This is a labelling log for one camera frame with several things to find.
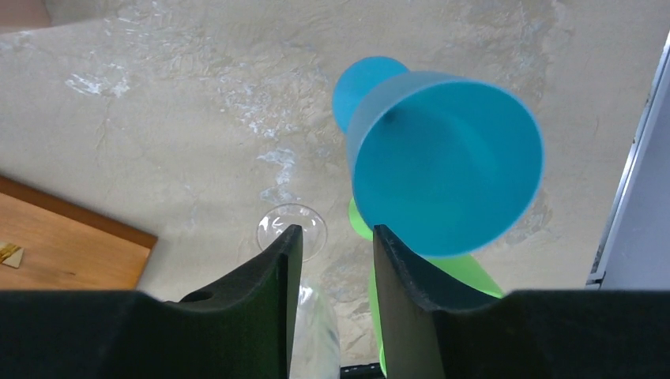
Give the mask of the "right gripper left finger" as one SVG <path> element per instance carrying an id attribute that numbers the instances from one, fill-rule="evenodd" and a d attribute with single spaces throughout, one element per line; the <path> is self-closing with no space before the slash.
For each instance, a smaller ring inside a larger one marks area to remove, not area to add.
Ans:
<path id="1" fill-rule="evenodd" d="M 303 230 L 178 302 L 141 291 L 3 291 L 4 378 L 286 378 Z"/>

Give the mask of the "small clear goblet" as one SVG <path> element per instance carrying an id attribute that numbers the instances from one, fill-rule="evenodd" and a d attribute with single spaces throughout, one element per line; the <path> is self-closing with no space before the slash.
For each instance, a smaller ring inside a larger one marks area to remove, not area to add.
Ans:
<path id="1" fill-rule="evenodd" d="M 257 242 L 268 247 L 291 225 L 303 229 L 303 262 L 309 261 L 326 244 L 327 226 L 312 208 L 296 203 L 278 205 L 259 221 Z M 290 378 L 339 378 L 340 340 L 337 317 L 328 296 L 314 281 L 299 282 Z"/>

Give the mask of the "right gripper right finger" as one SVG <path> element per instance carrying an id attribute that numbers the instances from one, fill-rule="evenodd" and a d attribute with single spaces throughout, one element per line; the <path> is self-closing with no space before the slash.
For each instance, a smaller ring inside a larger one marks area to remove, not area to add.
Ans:
<path id="1" fill-rule="evenodd" d="M 666 378 L 666 291 L 523 290 L 470 310 L 433 302 L 374 228 L 389 378 Z"/>

